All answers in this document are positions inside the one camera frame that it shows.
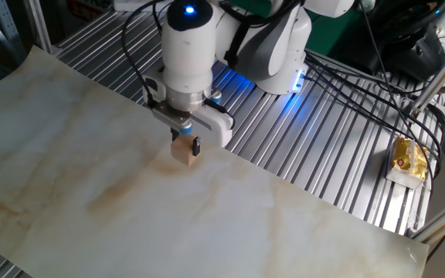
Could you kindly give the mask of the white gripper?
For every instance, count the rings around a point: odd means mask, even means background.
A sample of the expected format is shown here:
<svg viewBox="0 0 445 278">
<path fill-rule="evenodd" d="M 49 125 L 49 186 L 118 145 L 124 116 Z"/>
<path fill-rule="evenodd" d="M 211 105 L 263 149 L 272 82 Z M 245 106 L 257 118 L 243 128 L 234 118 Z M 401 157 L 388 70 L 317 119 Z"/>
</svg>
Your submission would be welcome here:
<svg viewBox="0 0 445 278">
<path fill-rule="evenodd" d="M 158 120 L 171 128 L 172 141 L 180 134 L 193 135 L 192 156 L 201 152 L 202 140 L 225 147 L 233 136 L 233 118 L 215 108 L 216 103 L 206 96 L 207 90 L 188 95 L 171 90 L 163 80 L 164 68 L 154 66 L 147 71 L 144 81 L 149 91 L 144 98 L 151 98 L 151 111 Z"/>
</svg>

